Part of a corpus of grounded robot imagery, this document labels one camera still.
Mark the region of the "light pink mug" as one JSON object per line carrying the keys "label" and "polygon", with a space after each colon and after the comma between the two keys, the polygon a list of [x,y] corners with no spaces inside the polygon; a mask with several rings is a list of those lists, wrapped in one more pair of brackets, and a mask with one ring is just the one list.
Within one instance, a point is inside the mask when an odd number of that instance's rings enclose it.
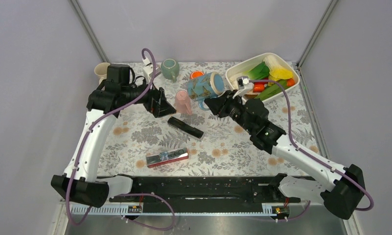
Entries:
{"label": "light pink mug", "polygon": [[192,115],[191,99],[187,91],[178,91],[175,96],[175,108],[177,113]]}

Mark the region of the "green ceramic mug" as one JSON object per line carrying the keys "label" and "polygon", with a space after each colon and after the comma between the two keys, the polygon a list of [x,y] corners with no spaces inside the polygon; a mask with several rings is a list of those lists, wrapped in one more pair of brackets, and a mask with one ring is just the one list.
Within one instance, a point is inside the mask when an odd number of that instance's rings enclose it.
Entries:
{"label": "green ceramic mug", "polygon": [[161,73],[164,78],[171,80],[172,82],[177,82],[180,72],[180,65],[174,59],[165,59],[161,64]]}

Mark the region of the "cream ceramic mug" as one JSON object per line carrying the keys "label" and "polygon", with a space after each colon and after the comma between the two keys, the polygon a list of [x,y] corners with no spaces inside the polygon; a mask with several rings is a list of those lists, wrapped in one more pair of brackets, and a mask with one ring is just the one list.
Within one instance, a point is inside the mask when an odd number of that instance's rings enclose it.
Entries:
{"label": "cream ceramic mug", "polygon": [[109,67],[110,63],[108,62],[103,62],[95,66],[94,68],[94,73],[99,79],[99,85],[107,78],[107,69]]}

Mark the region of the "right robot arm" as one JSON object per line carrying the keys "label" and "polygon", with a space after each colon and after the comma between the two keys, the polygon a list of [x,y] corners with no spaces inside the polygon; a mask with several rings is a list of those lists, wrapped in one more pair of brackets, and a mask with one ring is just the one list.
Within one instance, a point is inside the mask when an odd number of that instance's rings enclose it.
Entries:
{"label": "right robot arm", "polygon": [[219,97],[205,99],[213,115],[230,117],[250,135],[259,150],[283,158],[312,177],[296,179],[278,174],[269,188],[270,198],[280,202],[296,197],[324,205],[340,219],[350,219],[364,196],[365,180],[360,167],[345,167],[315,152],[308,152],[282,128],[268,119],[269,111],[258,99],[242,102],[235,91],[227,90]]}

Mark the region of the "large orange mug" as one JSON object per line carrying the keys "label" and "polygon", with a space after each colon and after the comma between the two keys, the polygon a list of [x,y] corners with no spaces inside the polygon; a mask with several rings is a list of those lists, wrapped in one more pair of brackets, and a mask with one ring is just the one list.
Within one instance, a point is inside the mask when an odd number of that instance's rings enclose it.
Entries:
{"label": "large orange mug", "polygon": [[202,72],[202,71],[199,71],[199,70],[193,71],[193,72],[190,74],[190,79],[194,79],[194,78],[200,77],[200,76],[202,76],[202,75],[204,75],[204,72]]}

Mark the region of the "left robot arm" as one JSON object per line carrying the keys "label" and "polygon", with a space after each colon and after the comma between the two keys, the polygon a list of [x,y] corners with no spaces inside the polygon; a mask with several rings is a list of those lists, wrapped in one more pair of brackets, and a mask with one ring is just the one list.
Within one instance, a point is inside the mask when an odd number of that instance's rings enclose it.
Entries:
{"label": "left robot arm", "polygon": [[155,118],[174,114],[164,89],[143,80],[137,85],[135,73],[128,65],[111,64],[107,78],[89,95],[85,125],[76,151],[62,175],[54,175],[51,186],[67,201],[96,208],[109,198],[122,195],[135,201],[139,186],[124,175],[99,179],[99,159],[106,139],[122,109],[142,104]]}

